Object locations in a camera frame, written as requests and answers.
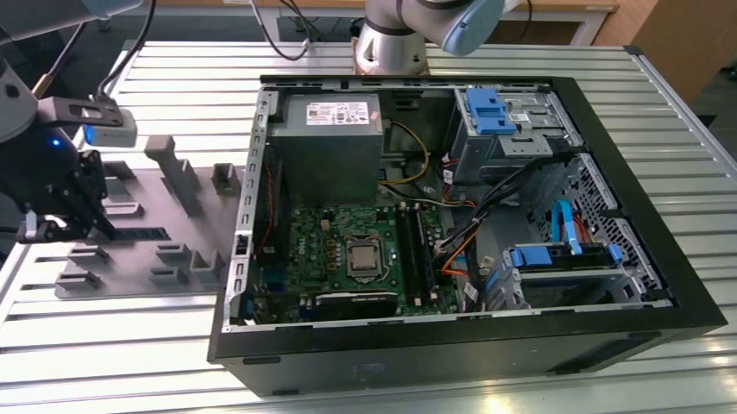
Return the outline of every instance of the aluminum profile table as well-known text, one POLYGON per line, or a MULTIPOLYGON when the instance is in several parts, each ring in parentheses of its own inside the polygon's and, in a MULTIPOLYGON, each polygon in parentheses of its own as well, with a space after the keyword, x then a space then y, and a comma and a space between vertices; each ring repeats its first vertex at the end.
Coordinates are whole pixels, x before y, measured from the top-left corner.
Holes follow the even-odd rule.
MULTIPOLYGON (((243 165, 259 75, 350 73, 350 51, 347 44, 326 44, 293 64, 263 43, 148 42, 114 93, 142 137, 172 134, 179 157, 195 166, 243 165)), ((578 79, 712 296, 737 322, 737 168, 650 63, 618 47, 487 46, 466 58, 430 47, 429 56, 438 75, 578 79)), ((126 151, 108 148, 104 158, 154 167, 140 141, 126 151)), ((593 374, 261 400, 206 362, 214 295, 62 301, 54 282, 70 248, 16 246, 0 273, 0 413, 737 409, 736 324, 593 374)))

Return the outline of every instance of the label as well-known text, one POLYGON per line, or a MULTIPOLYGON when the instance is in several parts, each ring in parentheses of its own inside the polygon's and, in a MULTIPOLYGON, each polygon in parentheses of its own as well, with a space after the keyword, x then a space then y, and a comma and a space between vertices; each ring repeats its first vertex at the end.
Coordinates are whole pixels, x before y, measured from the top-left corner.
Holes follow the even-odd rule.
POLYGON ((307 105, 307 125, 369 125, 367 102, 313 102, 307 105))
POLYGON ((446 184, 453 184, 453 171, 442 170, 442 180, 446 184))
POLYGON ((612 11, 614 7, 612 6, 586 6, 586 10, 597 10, 597 11, 612 11))
POLYGON ((522 113, 522 114, 509 114, 509 120, 514 121, 514 122, 529 122, 530 117, 525 113, 522 113))
POLYGON ((470 283, 465 284, 463 293, 475 302, 475 299, 479 297, 479 291, 475 290, 475 287, 470 283))

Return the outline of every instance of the green circuit board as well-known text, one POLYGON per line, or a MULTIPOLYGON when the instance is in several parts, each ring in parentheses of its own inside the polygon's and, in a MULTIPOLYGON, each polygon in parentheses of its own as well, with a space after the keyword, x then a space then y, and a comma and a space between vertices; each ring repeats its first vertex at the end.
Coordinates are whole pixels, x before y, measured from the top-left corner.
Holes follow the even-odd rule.
MULTIPOLYGON (((439 212, 433 206, 423 210, 423 227, 430 241, 442 237, 439 212)), ((398 295, 398 316, 457 311, 457 288, 453 283, 439 284, 434 301, 418 306, 406 300, 395 207, 293 210, 289 251, 286 295, 386 291, 398 295), (382 270, 375 278, 357 278, 349 274, 347 246, 365 240, 381 246, 382 270)), ((277 314, 277 323, 299 322, 294 306, 283 306, 277 311, 273 306, 273 313, 277 314)))

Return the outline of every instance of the yellow cable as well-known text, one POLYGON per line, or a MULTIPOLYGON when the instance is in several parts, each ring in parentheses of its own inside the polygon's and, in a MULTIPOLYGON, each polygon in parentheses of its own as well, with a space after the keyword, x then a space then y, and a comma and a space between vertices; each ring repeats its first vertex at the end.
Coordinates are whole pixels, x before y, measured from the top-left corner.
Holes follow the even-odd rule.
POLYGON ((414 140, 417 141, 419 146, 423 148, 423 154, 425 154, 423 169, 419 171, 418 174, 415 174, 409 179, 389 179, 389 180, 379 181, 379 184, 394 185, 394 184, 411 183, 413 181, 415 181, 417 179, 419 179, 425 175, 425 173, 427 172, 427 168, 430 168, 430 152, 427 151, 427 147, 425 146, 425 142, 423 142, 422 138, 415 134, 415 132, 402 122, 391 121, 391 124, 398 125, 405 130, 405 132, 407 132, 410 134, 410 136, 414 138, 414 140))

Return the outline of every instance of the blue plastic clip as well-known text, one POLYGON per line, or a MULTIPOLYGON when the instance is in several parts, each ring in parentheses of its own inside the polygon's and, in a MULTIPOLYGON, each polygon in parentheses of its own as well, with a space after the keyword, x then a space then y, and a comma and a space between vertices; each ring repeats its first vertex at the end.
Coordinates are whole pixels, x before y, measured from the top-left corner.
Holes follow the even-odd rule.
POLYGON ((552 214, 553 220, 550 223, 550 240, 553 242, 564 241, 564 235, 561 235, 561 224, 558 222, 558 217, 564 216, 565 241, 572 246, 573 254, 584 253, 581 244, 578 243, 578 236, 576 235, 574 211, 572 209, 572 204, 565 200, 557 200, 553 205, 552 214))
POLYGON ((489 279, 486 280, 486 285, 483 286, 485 292, 490 291, 491 287, 497 283, 497 279, 498 279, 498 270, 494 271, 494 274, 491 274, 491 276, 489 276, 489 279))
POLYGON ((522 252, 526 266, 550 266, 553 264, 549 248, 545 246, 525 246, 517 248, 517 251, 522 252))
POLYGON ((525 260, 522 259, 520 250, 517 249, 509 250, 509 257, 512 258, 512 266, 520 267, 521 265, 525 264, 525 260))
POLYGON ((622 249, 616 244, 610 244, 608 249, 609 249, 609 254, 612 254, 612 259, 614 260, 614 264, 621 265, 624 262, 622 249))
POLYGON ((508 104, 493 88, 467 89, 465 97, 479 135, 514 135, 517 126, 508 120, 508 104))

